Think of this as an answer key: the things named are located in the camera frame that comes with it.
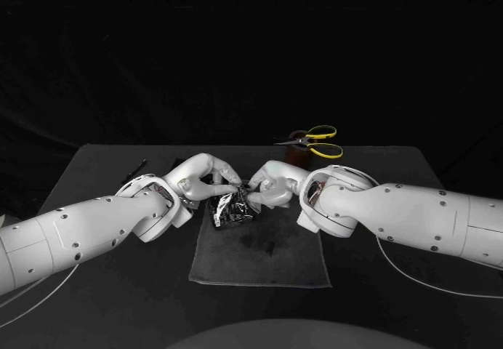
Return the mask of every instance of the yellow scissors handle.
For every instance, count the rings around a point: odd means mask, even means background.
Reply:
[[[338,151],[340,151],[340,154],[337,155],[328,155],[328,154],[323,154],[320,153],[320,151],[315,149],[317,145],[325,145],[328,146],[330,148],[337,148]],[[338,157],[341,157],[343,155],[343,148],[340,146],[337,146],[335,144],[331,144],[331,143],[310,143],[307,145],[308,149],[318,155],[321,156],[323,158],[327,158],[327,159],[337,159]]]
[[[324,132],[323,134],[317,134],[315,131],[320,129],[327,129],[328,133]],[[337,133],[335,127],[328,125],[320,125],[311,128],[310,131],[307,131],[305,137],[312,138],[314,140],[323,140],[324,138],[331,138]]]

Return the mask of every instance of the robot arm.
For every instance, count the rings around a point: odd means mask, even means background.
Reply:
[[[278,161],[269,163],[263,168],[281,166]],[[297,177],[279,179],[285,174],[269,171],[263,180],[276,183],[275,193],[266,195],[263,188],[248,200],[278,206],[284,204],[278,198],[286,195],[281,192],[289,191],[289,197],[298,192],[297,223],[314,233],[321,229],[347,238],[360,222],[380,239],[503,266],[503,201],[396,183],[377,185],[360,171],[335,165],[304,177],[295,173]],[[282,184],[288,180],[297,183],[294,189]]]
[[[193,156],[163,177],[147,174],[115,196],[60,207],[0,228],[0,295],[108,252],[134,233],[142,242],[191,218],[190,200],[236,192],[232,185],[206,185],[213,173],[240,182],[229,164],[209,154]]]

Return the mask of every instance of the foil packet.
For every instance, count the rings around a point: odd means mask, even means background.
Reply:
[[[235,185],[236,193],[229,193],[209,198],[209,216],[214,230],[235,228],[256,220],[261,205],[246,201],[249,194],[248,185]]]

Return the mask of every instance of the gray cloth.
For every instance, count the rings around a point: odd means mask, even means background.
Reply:
[[[204,207],[188,279],[213,285],[331,287],[320,235],[297,224],[299,213],[291,200],[288,209],[262,206],[258,220],[214,230]]]

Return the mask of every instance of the scissors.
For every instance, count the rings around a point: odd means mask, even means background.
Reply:
[[[310,140],[324,140],[337,133],[335,127],[320,125],[307,131],[302,138],[276,138],[281,143],[274,145],[304,145],[318,156],[327,159],[337,159],[343,155],[343,148],[331,143],[311,143]]]

